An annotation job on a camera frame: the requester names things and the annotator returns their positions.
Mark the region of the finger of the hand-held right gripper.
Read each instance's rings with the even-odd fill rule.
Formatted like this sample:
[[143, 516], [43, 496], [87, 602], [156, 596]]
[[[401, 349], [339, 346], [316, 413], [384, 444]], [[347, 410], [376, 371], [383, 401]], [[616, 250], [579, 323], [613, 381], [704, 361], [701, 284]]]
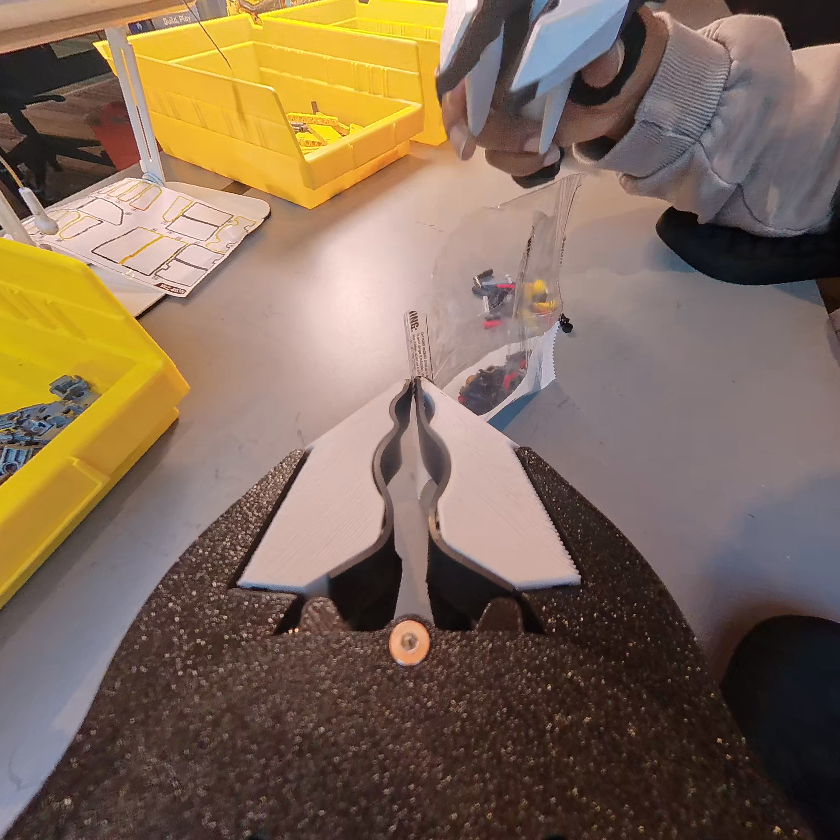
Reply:
[[437, 99], [451, 132], [471, 139], [494, 106], [518, 111], [526, 91], [513, 87], [526, 39], [526, 3], [448, 2], [437, 67]]
[[[559, 1], [534, 3], [528, 31], [512, 65], [512, 107], [540, 121], [538, 153], [545, 155], [568, 100], [590, 107], [608, 102], [634, 72], [634, 3]], [[594, 87], [581, 72], [615, 43], [623, 44], [626, 68]]]

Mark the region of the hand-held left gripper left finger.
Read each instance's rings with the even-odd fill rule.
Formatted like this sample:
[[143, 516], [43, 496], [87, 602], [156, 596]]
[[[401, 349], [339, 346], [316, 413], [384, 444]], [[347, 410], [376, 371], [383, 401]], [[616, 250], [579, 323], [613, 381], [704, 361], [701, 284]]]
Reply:
[[241, 590], [327, 598], [350, 628], [384, 628], [403, 576], [388, 484], [402, 465], [413, 382], [398, 381], [316, 438], [237, 578]]

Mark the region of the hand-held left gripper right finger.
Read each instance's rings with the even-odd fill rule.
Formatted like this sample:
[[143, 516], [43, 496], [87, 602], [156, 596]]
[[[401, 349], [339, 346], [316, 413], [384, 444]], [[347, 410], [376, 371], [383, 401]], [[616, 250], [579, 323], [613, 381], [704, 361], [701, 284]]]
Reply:
[[536, 627], [524, 597], [575, 590], [581, 573], [518, 446], [426, 379], [417, 381], [417, 432], [434, 624], [475, 628], [502, 598]]

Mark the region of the clear plastic bag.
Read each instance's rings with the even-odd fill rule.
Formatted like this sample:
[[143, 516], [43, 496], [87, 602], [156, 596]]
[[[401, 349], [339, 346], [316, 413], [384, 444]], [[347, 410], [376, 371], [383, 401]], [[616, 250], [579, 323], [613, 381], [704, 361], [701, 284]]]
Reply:
[[426, 308], [404, 314], [412, 376], [496, 427], [555, 379], [565, 233], [583, 180], [468, 215], [435, 260]]

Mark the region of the person's right forearm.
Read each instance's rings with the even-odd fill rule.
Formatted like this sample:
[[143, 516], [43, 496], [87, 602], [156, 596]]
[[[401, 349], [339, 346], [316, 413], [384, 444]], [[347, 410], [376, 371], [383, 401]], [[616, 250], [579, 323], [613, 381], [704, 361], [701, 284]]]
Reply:
[[838, 225], [839, 45], [792, 49], [781, 23], [734, 15], [695, 30], [654, 14], [665, 52], [633, 126], [574, 146], [631, 194], [701, 224], [771, 238]]

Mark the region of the person's right hand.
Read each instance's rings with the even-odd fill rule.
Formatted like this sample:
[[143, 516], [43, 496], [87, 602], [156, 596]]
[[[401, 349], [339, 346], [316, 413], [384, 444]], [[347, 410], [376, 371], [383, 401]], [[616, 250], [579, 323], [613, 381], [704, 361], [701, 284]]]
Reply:
[[481, 149], [486, 161], [510, 175], [534, 174], [560, 160], [562, 151], [593, 140], [619, 140], [633, 122], [634, 111], [649, 83], [641, 59], [619, 94], [598, 106], [566, 103], [558, 128], [545, 151], [540, 151], [541, 121], [510, 115], [503, 109], [491, 110], [485, 127], [477, 135], [467, 122], [466, 84], [444, 94], [442, 113], [448, 140], [458, 158], [467, 161]]

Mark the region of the pile of yellow parts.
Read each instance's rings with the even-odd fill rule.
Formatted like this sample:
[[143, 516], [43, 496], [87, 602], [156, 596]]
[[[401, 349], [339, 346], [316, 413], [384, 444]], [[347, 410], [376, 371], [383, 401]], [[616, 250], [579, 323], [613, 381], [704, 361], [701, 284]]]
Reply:
[[289, 112], [287, 120], [304, 154], [339, 142], [362, 128], [356, 123], [343, 122], [321, 111]]

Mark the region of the black textured pad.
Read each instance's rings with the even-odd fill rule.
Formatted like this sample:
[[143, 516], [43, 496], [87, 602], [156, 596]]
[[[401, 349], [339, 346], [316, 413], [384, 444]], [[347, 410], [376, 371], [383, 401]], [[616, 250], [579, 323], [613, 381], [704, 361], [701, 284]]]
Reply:
[[659, 239], [688, 266], [740, 286], [776, 286], [839, 276], [839, 228], [823, 234], [761, 237], [734, 227], [700, 224], [673, 207], [655, 226]]

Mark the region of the yellow divided bin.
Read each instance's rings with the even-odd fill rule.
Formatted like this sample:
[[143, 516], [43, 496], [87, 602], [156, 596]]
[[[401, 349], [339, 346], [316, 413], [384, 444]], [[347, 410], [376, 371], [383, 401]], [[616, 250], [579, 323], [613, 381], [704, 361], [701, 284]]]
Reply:
[[[411, 40], [248, 15], [129, 37], [163, 152], [313, 209], [399, 160], [424, 128]], [[289, 112], [362, 128], [304, 154]]]

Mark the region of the yellow bin with grey parts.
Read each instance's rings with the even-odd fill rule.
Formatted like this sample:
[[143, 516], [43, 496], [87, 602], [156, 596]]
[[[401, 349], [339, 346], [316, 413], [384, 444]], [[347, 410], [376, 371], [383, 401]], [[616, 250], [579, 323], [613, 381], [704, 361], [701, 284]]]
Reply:
[[1, 605], [175, 422], [189, 386], [93, 271], [1, 244], [2, 413], [55, 401], [62, 375], [98, 399], [2, 483]]

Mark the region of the pile of grey connector parts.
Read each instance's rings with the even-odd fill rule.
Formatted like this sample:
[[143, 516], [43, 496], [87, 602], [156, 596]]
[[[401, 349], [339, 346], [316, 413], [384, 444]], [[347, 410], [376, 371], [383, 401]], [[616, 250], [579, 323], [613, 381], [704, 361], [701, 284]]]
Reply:
[[4, 483], [99, 399], [78, 375], [63, 375], [49, 385], [53, 402], [1, 415], [1, 482]]

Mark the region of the white stand pole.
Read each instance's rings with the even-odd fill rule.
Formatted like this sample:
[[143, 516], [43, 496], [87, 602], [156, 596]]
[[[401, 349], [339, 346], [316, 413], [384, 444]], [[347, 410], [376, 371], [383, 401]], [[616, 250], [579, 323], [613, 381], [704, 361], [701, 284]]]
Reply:
[[165, 186], [165, 174], [158, 143], [154, 135], [151, 113], [133, 47], [121, 28], [106, 28], [105, 34], [128, 111], [134, 141], [140, 154], [143, 179], [158, 186]]

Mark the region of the black office chair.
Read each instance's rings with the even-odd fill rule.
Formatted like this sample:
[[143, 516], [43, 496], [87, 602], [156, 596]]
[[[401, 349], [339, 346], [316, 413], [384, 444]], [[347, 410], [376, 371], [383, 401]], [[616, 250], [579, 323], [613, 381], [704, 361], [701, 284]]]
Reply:
[[50, 205], [120, 172], [95, 133], [103, 109], [122, 102], [95, 46], [59, 56], [58, 45], [2, 54], [2, 184], [15, 178]]

